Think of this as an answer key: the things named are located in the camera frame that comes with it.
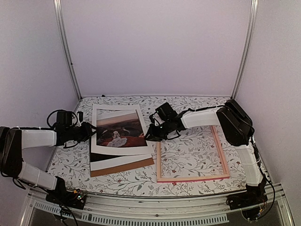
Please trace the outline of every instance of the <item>table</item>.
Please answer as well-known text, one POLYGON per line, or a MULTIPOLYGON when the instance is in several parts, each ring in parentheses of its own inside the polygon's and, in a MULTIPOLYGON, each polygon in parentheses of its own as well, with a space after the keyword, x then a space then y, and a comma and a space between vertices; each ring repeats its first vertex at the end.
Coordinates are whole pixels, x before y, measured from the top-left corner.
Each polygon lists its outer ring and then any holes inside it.
MULTIPOLYGON (((169 102, 179 113, 189 107, 197 109, 220 105, 227 99, 228 97, 86 97, 81 101, 78 111, 83 111, 84 121, 91 121, 93 104, 139 105, 148 126, 149 115, 165 102, 169 102)), ((226 141, 220 127, 217 127, 217 132, 230 169, 229 179, 158 184, 156 183, 156 165, 91 178, 88 142, 81 143, 75 148, 58 148, 48 173, 63 178, 68 188, 126 196, 194 196, 242 190, 245 188, 246 178, 237 151, 226 141)), ((181 134, 182 136, 178 139, 162 142, 163 176, 193 177, 222 173, 210 127, 188 129, 182 131, 181 134)))

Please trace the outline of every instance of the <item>white wall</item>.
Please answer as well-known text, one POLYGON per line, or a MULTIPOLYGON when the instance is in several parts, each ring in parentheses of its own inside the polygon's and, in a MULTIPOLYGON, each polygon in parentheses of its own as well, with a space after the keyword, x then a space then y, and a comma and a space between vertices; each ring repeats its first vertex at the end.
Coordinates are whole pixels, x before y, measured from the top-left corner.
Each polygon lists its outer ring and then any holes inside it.
POLYGON ((230 96, 250 0, 64 0, 83 96, 230 96))
POLYGON ((259 1, 238 101, 253 119, 265 163, 301 225, 300 1, 259 1))
MULTIPOLYGON (((63 56, 53 1, 0 2, 0 125, 45 126, 76 97, 63 56)), ((24 160, 45 169, 52 149, 24 151, 24 160)), ((26 192, 0 176, 0 225, 19 220, 26 192)))

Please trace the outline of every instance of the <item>white paper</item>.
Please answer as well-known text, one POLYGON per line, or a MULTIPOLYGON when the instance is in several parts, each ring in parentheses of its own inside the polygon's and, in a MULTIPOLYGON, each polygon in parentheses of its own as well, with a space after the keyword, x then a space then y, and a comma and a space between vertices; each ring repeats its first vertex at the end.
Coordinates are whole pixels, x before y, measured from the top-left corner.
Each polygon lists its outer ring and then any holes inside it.
MULTIPOLYGON (((92 112, 92 124, 97 126, 97 121, 103 119, 109 119, 111 117, 123 116, 125 114, 137 113, 140 121, 140 125, 145 135, 147 132, 145 122, 140 110, 139 105, 93 105, 92 112), (97 110, 113 110, 111 113, 103 113, 97 115, 97 110)), ((119 139, 120 143, 123 143, 124 138, 119 139)), ((151 154, 154 152, 152 145, 149 141, 146 141, 146 146, 137 146, 137 147, 112 147, 112 146, 99 146, 97 143, 96 134, 91 138, 91 152, 98 154, 107 154, 107 155, 138 155, 138 154, 151 154)))
POLYGON ((152 158, 151 154, 139 154, 139 155, 131 155, 131 156, 121 156, 113 159, 106 159, 102 161, 94 161, 90 163, 91 171, 94 170, 102 170, 111 167, 121 166, 145 159, 152 158))

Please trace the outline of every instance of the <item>printed picture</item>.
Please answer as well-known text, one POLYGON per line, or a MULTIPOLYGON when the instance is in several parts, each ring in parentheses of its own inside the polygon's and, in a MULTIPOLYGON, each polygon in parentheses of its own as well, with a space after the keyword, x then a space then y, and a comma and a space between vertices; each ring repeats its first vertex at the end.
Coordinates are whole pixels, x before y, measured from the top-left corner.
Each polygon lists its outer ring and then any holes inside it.
POLYGON ((96 121, 96 145, 106 147, 147 146, 136 111, 96 121))

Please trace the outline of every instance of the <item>white dress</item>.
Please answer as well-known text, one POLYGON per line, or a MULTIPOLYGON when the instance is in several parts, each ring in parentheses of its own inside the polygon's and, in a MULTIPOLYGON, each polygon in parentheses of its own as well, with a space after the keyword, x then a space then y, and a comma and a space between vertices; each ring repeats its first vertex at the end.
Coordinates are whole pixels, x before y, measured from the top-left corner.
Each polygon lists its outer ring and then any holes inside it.
POLYGON ((119 133, 114 134, 113 140, 110 141, 107 145, 107 147, 121 147, 125 145, 127 142, 127 138, 120 138, 119 133))

